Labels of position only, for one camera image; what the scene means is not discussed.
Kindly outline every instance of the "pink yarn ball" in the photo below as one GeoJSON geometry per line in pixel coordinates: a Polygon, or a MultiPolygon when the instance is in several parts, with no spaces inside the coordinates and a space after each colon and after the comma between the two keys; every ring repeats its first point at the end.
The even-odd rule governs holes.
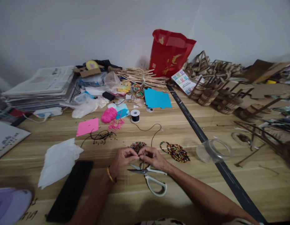
{"type": "Polygon", "coordinates": [[[101,121],[103,123],[109,123],[113,119],[116,119],[116,116],[117,116],[117,111],[115,110],[115,108],[108,108],[107,110],[103,112],[101,116],[101,121]]]}

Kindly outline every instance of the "colorful bead strand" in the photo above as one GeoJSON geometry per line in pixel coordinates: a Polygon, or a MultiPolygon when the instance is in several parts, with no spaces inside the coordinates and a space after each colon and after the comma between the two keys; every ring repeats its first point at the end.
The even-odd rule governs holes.
{"type": "Polygon", "coordinates": [[[136,153],[139,153],[140,149],[145,145],[147,145],[145,142],[136,142],[132,143],[131,146],[128,147],[132,148],[136,153]]]}
{"type": "Polygon", "coordinates": [[[163,141],[162,143],[160,143],[160,148],[165,153],[170,154],[172,156],[172,158],[175,159],[178,162],[187,163],[188,161],[190,161],[188,153],[185,151],[185,149],[181,145],[178,145],[178,144],[170,144],[169,142],[163,141]],[[165,151],[161,147],[161,145],[163,143],[167,143],[167,149],[168,149],[168,151],[165,151]]]}

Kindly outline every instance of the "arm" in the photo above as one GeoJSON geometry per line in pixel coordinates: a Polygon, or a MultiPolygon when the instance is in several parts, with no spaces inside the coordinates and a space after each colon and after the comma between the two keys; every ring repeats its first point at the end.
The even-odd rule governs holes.
{"type": "Polygon", "coordinates": [[[253,224],[258,224],[247,212],[225,195],[170,164],[156,148],[145,146],[139,151],[139,156],[140,159],[169,174],[192,202],[203,210],[209,220],[214,219],[218,223],[224,223],[235,218],[242,218],[253,224]]]}
{"type": "MultiPolygon", "coordinates": [[[[137,159],[139,159],[139,157],[133,149],[119,149],[116,158],[109,167],[112,179],[115,181],[121,169],[137,159]]],[[[105,171],[100,183],[94,188],[85,204],[74,214],[72,220],[69,222],[69,225],[94,225],[113,185],[114,183],[107,175],[107,171],[105,171]]]]}

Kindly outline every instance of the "red gift bag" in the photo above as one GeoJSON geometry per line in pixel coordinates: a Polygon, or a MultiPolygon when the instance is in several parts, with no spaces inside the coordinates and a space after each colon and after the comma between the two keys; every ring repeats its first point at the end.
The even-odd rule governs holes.
{"type": "Polygon", "coordinates": [[[154,69],[156,77],[169,77],[177,73],[186,62],[195,40],[187,39],[181,33],[155,30],[149,69],[154,69]]]}

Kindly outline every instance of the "wooden tabletop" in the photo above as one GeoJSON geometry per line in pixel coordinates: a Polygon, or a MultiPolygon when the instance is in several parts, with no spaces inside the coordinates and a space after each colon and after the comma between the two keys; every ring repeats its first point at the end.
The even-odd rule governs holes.
{"type": "MultiPolygon", "coordinates": [[[[266,220],[268,222],[290,220],[290,170],[283,160],[271,149],[266,149],[246,167],[235,167],[234,163],[242,160],[251,151],[231,138],[231,133],[235,132],[235,126],[217,126],[217,124],[233,124],[232,121],[239,119],[235,115],[220,114],[212,107],[199,106],[181,92],[178,92],[178,95],[208,138],[217,137],[233,147],[234,156],[226,163],[266,220]]],[[[176,167],[212,186],[239,204],[216,166],[206,164],[198,158],[196,147],[201,142],[171,94],[170,99],[173,108],[156,108],[152,113],[146,112],[145,107],[138,108],[140,122],[137,125],[147,130],[159,123],[162,130],[154,137],[153,147],[160,150],[159,145],[162,141],[182,145],[189,153],[191,159],[189,163],[176,162],[170,155],[161,150],[160,152],[176,167]]],[[[126,104],[130,111],[135,105],[133,102],[126,104]]],[[[43,190],[37,187],[47,149],[74,137],[75,143],[80,146],[88,135],[76,137],[78,124],[95,117],[100,118],[105,109],[106,107],[97,109],[81,119],[72,118],[72,110],[67,110],[61,116],[50,117],[45,123],[26,120],[18,126],[32,134],[0,159],[0,188],[29,189],[34,195],[32,205],[18,224],[45,224],[45,215],[51,209],[67,179],[65,177],[43,190]]],[[[101,128],[95,133],[108,128],[100,120],[99,126],[101,128]]],[[[106,167],[113,160],[118,148],[129,146],[136,141],[143,141],[150,146],[152,137],[159,128],[159,126],[154,126],[149,131],[141,131],[128,118],[125,118],[122,129],[115,132],[117,140],[112,137],[106,140],[106,144],[98,145],[93,144],[93,140],[87,139],[82,146],[84,152],[80,154],[79,159],[92,160],[94,166],[79,207],[99,182],[102,174],[106,172],[106,167]]],[[[151,193],[144,176],[123,170],[108,196],[99,224],[135,224],[143,220],[162,217],[176,218],[186,224],[193,224],[194,221],[204,222],[199,209],[170,176],[154,174],[154,177],[167,183],[168,189],[164,197],[156,197],[151,193]]]]}

